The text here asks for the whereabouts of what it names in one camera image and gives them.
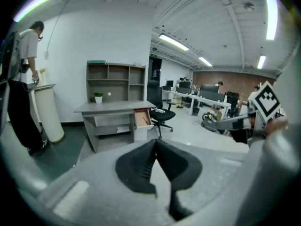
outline tube light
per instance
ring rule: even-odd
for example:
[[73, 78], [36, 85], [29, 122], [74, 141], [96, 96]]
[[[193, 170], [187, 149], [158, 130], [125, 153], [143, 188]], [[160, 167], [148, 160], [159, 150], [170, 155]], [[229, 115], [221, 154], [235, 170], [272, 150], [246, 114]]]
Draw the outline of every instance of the tube light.
[[257, 65], [257, 69], [262, 69], [262, 66], [264, 64], [265, 59], [266, 59], [265, 55], [260, 55], [260, 59], [259, 59], [258, 65]]
[[267, 0], [267, 4], [268, 4], [267, 40], [274, 40], [276, 29], [277, 29], [277, 20], [278, 20], [277, 0]]
[[166, 36], [166, 35], [164, 35], [164, 34], [161, 34], [161, 35], [159, 36], [159, 38], [162, 39], [162, 40], [165, 40], [165, 41], [167, 41], [167, 42], [169, 42], [169, 43], [172, 43], [173, 45], [175, 45], [175, 46], [177, 46], [177, 47], [183, 49], [184, 51], [189, 50], [189, 48], [187, 48], [186, 46], [182, 45], [182, 44], [179, 43], [178, 41], [176, 41], [176, 40], [174, 40], [174, 39], [172, 39], [172, 38], [170, 38], [170, 37], [168, 37], [168, 36]]
[[30, 11], [34, 10], [37, 6], [46, 1], [48, 0], [33, 0], [31, 3], [26, 5], [17, 13], [17, 15], [14, 17], [14, 20], [16, 22], [19, 22], [26, 14], [28, 14]]
[[205, 60], [205, 58], [200, 57], [199, 59], [202, 60], [206, 65], [212, 67], [212, 64], [210, 64], [207, 60]]

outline chair seat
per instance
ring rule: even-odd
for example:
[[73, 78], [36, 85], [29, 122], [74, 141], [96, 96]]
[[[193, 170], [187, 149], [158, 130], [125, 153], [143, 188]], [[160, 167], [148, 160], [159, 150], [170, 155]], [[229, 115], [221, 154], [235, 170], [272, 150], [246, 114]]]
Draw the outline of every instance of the chair seat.
[[166, 109], [162, 109], [165, 113], [150, 111], [150, 117], [157, 121], [167, 121], [175, 116], [175, 113]]

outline potted plant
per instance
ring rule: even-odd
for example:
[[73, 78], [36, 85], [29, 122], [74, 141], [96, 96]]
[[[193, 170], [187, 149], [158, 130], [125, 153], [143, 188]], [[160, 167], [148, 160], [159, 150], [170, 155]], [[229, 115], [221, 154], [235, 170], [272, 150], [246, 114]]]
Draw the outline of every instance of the potted plant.
[[101, 104], [103, 101], [103, 94], [102, 93], [94, 93], [95, 101], [98, 104]]

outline smoke detector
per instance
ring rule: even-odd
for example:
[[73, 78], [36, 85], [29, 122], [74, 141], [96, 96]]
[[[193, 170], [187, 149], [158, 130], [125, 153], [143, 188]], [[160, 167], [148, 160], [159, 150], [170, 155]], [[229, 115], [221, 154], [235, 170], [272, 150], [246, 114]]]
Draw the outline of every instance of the smoke detector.
[[254, 11], [255, 6], [254, 6], [254, 4], [252, 4], [250, 2], [246, 2], [244, 4], [244, 9], [247, 9], [249, 12], [252, 12], [252, 11]]

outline chair armrest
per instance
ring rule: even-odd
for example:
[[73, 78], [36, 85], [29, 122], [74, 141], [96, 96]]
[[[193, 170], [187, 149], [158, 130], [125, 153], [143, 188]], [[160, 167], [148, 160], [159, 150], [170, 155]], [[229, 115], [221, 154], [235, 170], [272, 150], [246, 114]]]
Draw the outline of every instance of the chair armrest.
[[169, 106], [168, 106], [168, 110], [170, 111], [170, 107], [171, 107], [171, 105], [175, 105], [175, 103], [172, 103], [172, 102], [167, 102], [168, 104], [169, 104]]

